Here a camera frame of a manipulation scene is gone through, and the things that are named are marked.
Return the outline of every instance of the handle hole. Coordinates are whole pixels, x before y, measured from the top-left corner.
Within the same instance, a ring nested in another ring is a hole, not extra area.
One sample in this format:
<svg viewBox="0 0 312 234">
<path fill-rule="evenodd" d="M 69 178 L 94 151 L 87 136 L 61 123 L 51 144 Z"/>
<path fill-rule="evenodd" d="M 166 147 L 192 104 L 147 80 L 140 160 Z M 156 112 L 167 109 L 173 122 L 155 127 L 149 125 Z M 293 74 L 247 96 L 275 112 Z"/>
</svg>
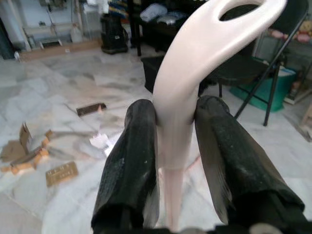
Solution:
<svg viewBox="0 0 312 234">
<path fill-rule="evenodd" d="M 224 13 L 222 17 L 220 18 L 220 21 L 233 20 L 235 18 L 248 14 L 251 11 L 254 11 L 258 7 L 259 5 L 254 5 L 254 4 L 246 4 L 246 5 L 234 7 L 231 10 L 228 10 L 226 13 Z"/>
</svg>

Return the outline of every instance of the cardboard piece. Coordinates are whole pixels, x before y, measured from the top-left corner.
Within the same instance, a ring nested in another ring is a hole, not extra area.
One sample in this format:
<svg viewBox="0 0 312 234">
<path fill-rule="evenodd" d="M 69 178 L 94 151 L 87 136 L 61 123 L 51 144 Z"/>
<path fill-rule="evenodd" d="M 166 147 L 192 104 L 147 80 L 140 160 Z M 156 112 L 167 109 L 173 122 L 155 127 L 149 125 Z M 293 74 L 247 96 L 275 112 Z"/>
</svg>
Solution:
<svg viewBox="0 0 312 234">
<path fill-rule="evenodd" d="M 27 154 L 26 156 L 11 162 L 10 166 L 1 167 L 0 170 L 3 173 L 11 171 L 14 175 L 16 175 L 20 170 L 28 168 L 36 169 L 39 161 L 44 156 L 48 155 L 49 152 L 46 149 L 38 147 L 29 154 Z"/>
<path fill-rule="evenodd" d="M 52 132 L 52 130 L 50 129 L 48 132 L 45 133 L 45 136 L 46 136 L 48 139 L 50 139 L 51 136 L 52 136 L 52 134 L 53 134 L 53 132 Z"/>
<path fill-rule="evenodd" d="M 78 175 L 78 170 L 75 162 L 68 162 L 53 168 L 45 173 L 47 187 L 59 184 L 62 181 L 69 180 Z"/>
<path fill-rule="evenodd" d="M 28 145 L 31 141 L 31 135 L 26 124 L 22 124 L 19 131 L 19 140 L 10 140 L 4 146 L 0 158 L 3 162 L 10 162 L 24 157 L 28 154 Z"/>
</svg>

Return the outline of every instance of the cardboard strip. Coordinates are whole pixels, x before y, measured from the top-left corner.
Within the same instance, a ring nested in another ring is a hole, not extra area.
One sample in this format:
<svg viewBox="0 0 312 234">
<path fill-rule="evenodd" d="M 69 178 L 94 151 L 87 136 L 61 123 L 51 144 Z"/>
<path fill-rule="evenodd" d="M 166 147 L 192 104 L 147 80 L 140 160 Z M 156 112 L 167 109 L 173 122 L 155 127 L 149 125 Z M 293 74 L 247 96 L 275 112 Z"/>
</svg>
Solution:
<svg viewBox="0 0 312 234">
<path fill-rule="evenodd" d="M 59 184 L 78 175 L 75 162 L 69 162 L 51 169 L 45 173 L 47 187 Z"/>
<path fill-rule="evenodd" d="M 97 103 L 91 106 L 77 108 L 76 110 L 78 116 L 80 117 L 103 109 L 106 109 L 106 105 L 104 103 Z"/>
</svg>

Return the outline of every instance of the wooden board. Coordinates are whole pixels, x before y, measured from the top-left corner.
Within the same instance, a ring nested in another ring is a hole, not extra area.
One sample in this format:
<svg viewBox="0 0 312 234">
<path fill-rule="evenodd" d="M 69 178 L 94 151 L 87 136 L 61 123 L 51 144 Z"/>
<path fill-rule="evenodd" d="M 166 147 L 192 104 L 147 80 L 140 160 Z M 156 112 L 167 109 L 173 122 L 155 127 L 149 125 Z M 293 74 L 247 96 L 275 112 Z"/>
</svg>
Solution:
<svg viewBox="0 0 312 234">
<path fill-rule="evenodd" d="M 69 180 L 78 175 L 78 170 L 75 162 L 69 162 L 51 169 L 45 173 L 47 187 L 59 184 L 62 181 Z"/>
<path fill-rule="evenodd" d="M 57 56 L 57 55 L 64 55 L 68 53 L 74 53 L 84 50 L 91 50 L 95 48 L 99 48 L 101 46 L 101 41 L 91 40 L 91 41 L 84 41 L 80 43 L 72 43 L 63 46 L 56 46 L 47 49 L 40 49 L 34 50 L 30 52 L 22 52 L 20 53 L 20 60 L 23 62 L 35 60 L 35 59 L 42 59 L 50 56 Z"/>
</svg>

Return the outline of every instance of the pink object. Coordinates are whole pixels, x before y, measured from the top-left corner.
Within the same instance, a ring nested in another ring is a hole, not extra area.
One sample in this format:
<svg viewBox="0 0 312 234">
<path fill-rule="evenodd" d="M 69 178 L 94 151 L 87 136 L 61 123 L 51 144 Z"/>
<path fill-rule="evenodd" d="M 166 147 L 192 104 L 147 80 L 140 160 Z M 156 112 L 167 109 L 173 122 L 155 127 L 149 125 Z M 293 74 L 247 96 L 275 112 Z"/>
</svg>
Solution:
<svg viewBox="0 0 312 234">
<path fill-rule="evenodd" d="M 167 225 L 178 231 L 183 171 L 189 156 L 199 83 L 271 26 L 286 0 L 209 0 L 183 24 L 160 66 L 153 103 L 157 117 L 158 166 L 164 175 Z M 257 4 L 236 19 L 229 10 Z"/>
<path fill-rule="evenodd" d="M 307 43 L 310 41 L 311 38 L 307 34 L 299 34 L 297 39 L 299 42 Z"/>
<path fill-rule="evenodd" d="M 281 33 L 280 31 L 274 30 L 274 31 L 272 32 L 272 36 L 275 37 L 275 38 L 281 39 L 281 38 L 284 37 L 284 34 Z"/>
</svg>

